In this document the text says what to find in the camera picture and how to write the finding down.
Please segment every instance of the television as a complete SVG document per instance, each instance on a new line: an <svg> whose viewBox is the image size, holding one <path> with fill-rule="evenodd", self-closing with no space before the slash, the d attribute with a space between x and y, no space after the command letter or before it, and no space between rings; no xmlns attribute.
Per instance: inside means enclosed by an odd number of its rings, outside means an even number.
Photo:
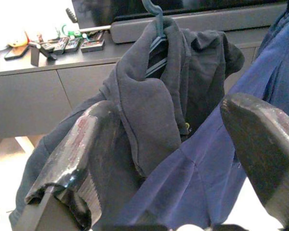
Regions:
<svg viewBox="0 0 289 231"><path fill-rule="evenodd" d="M169 15L174 18L188 17L199 18L200 15L208 16L208 13L215 15L223 15L225 20L228 18L232 22L223 22L219 17L215 17L215 24L234 24L235 21L246 21L247 26L264 26L272 23L281 12L281 3L285 0L152 0L156 5L159 5L164 12L164 15ZM100 29L111 29L112 37L115 42L128 42L135 41L141 34L145 25L152 20L152 17L146 12L141 0L72 0L74 11L78 19L78 24L81 32L87 32ZM227 16L226 14L237 13L238 19ZM260 18L258 23L250 23L255 21L255 15ZM195 21L195 23L203 23L203 20ZM211 26L212 29L225 30L225 29L240 29L229 26Z"/></svg>

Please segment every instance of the white wall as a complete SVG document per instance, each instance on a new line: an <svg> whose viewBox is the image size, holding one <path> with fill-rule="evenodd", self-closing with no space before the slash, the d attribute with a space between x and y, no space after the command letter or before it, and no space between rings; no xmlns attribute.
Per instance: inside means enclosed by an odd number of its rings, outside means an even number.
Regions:
<svg viewBox="0 0 289 231"><path fill-rule="evenodd" d="M67 7L74 11L71 0L0 0L0 36L10 37L25 30L30 38L40 32L51 39L56 36L54 28L61 29L63 24L78 29L67 16Z"/></svg>

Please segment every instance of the navy blue shirt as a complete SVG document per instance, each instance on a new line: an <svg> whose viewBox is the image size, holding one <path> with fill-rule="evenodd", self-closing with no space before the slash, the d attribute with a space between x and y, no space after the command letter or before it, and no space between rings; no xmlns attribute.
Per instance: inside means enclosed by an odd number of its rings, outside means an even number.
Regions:
<svg viewBox="0 0 289 231"><path fill-rule="evenodd" d="M232 87L289 115L289 13L271 26L257 60ZM223 223L246 178L219 106L196 133L151 173L123 209L118 224L157 222L173 229Z"/></svg>

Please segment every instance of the smartphone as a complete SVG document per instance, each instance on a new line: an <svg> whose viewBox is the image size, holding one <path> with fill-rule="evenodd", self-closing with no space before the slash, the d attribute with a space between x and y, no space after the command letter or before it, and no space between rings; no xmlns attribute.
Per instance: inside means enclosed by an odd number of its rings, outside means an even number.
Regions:
<svg viewBox="0 0 289 231"><path fill-rule="evenodd" d="M18 59L24 56L28 50L28 46L13 47L5 56L5 60Z"/></svg>

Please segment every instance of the plastic hanger hook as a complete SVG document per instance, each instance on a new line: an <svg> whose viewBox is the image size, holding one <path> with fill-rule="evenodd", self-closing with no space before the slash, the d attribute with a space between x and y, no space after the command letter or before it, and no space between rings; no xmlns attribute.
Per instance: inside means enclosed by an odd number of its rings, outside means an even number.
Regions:
<svg viewBox="0 0 289 231"><path fill-rule="evenodd" d="M142 0L145 9L153 14L156 15L157 18L157 30L158 36L163 37L164 35L164 28L163 28L163 10L161 7L154 5L151 0Z"/></svg>

